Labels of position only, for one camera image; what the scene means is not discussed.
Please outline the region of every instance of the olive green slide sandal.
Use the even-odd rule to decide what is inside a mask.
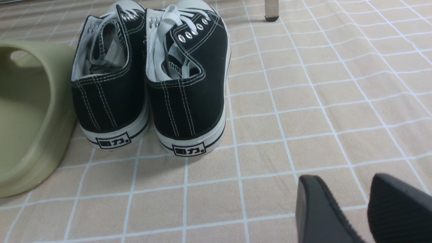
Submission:
[[[37,186],[62,160],[76,120],[74,54],[50,42],[0,42],[0,198]]]

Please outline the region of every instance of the shoe insole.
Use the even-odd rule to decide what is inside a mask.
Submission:
[[[51,98],[46,72],[33,56],[22,56],[15,65],[0,67],[0,176],[13,169],[29,150]]]

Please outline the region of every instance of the floor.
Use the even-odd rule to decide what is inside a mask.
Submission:
[[[113,0],[0,6],[0,40],[76,46]],[[175,0],[140,1],[163,8]],[[77,127],[59,169],[0,199],[0,241],[296,242],[298,177],[322,177],[368,242],[373,175],[432,191],[432,1],[210,0],[232,39],[228,118],[205,157],[168,156],[152,128],[118,152]]]

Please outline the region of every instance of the sneaker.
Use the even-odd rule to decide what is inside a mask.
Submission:
[[[113,151],[138,142],[149,127],[144,92],[146,10],[131,0],[88,16],[72,68],[75,111],[94,147]]]
[[[146,84],[156,133],[181,157],[209,153],[225,130],[227,27],[201,0],[147,9]]]

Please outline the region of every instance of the white rubber sole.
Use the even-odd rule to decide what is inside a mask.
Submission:
[[[149,130],[149,103],[146,102],[143,109],[131,124],[109,133],[94,133],[81,127],[87,139],[93,147],[104,151],[115,151],[130,147],[141,140]]]
[[[222,20],[225,29],[228,28],[225,25],[225,22]],[[231,61],[231,38],[227,31],[228,35],[228,49],[226,53],[226,64],[225,64],[225,80],[224,80],[224,96],[225,96],[225,88],[226,88],[226,79],[229,71],[229,64]],[[226,124],[226,105],[225,98],[223,99],[223,112],[220,120],[217,125],[210,130],[208,133],[197,137],[191,140],[176,140],[172,138],[168,138],[160,134],[157,129],[156,133],[161,141],[163,147],[168,151],[168,153],[179,156],[179,157],[194,157],[199,155],[205,155],[210,153],[215,148],[219,146],[219,144],[223,140],[223,135],[225,133],[225,124]]]

